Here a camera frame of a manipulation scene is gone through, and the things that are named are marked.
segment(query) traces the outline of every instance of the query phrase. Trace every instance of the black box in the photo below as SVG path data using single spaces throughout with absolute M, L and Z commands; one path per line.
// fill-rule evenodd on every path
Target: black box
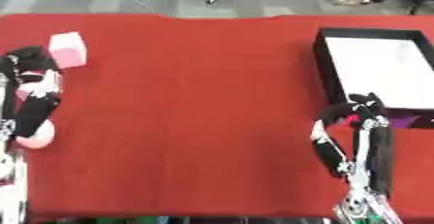
M 374 92 L 393 126 L 434 128 L 434 48 L 420 31 L 322 28 L 313 50 L 331 104 Z

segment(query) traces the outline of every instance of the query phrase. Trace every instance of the black tray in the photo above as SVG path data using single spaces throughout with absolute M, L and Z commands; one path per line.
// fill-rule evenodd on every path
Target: black tray
M 338 77 L 326 38 L 361 38 L 412 41 L 434 74 L 434 49 L 418 30 L 388 30 L 365 28 L 322 28 L 318 32 L 313 51 L 317 60 L 325 93 L 331 104 L 347 102 L 344 88 Z M 412 109 L 406 106 L 387 108 L 389 118 L 396 127 L 434 128 L 434 109 Z

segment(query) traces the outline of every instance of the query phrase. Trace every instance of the red tablecloth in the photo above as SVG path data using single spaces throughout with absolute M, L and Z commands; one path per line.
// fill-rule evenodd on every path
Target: red tablecloth
M 331 215 L 345 186 L 309 141 L 326 105 L 311 51 L 322 26 L 421 29 L 434 40 L 429 16 L 0 18 L 2 52 L 66 31 L 88 45 L 88 65 L 65 70 L 54 144 L 28 153 L 31 209 Z M 434 217 L 434 131 L 395 136 L 392 204 L 405 218 Z

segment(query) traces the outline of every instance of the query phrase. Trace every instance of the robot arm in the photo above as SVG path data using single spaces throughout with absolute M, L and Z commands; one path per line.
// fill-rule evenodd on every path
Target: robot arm
M 26 84 L 31 91 L 16 111 L 16 90 Z M 60 91 L 60 71 L 42 48 L 21 48 L 0 58 L 1 224 L 21 224 L 26 218 L 27 164 L 11 141 L 36 132 L 58 106 Z
M 333 176 L 349 184 L 345 199 L 334 207 L 342 224 L 401 224 L 389 206 L 391 183 L 391 135 L 383 103 L 374 94 L 351 95 L 351 104 L 341 104 L 320 114 L 311 140 L 318 156 Z M 354 156 L 349 159 L 326 127 L 339 117 L 357 116 L 354 128 Z

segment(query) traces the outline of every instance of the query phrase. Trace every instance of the white ball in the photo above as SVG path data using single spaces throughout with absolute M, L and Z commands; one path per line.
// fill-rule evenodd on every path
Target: white ball
M 15 140 L 25 147 L 37 149 L 47 146 L 53 139 L 54 125 L 51 121 L 46 120 L 38 130 L 36 130 L 36 133 L 33 136 L 29 138 L 17 136 Z

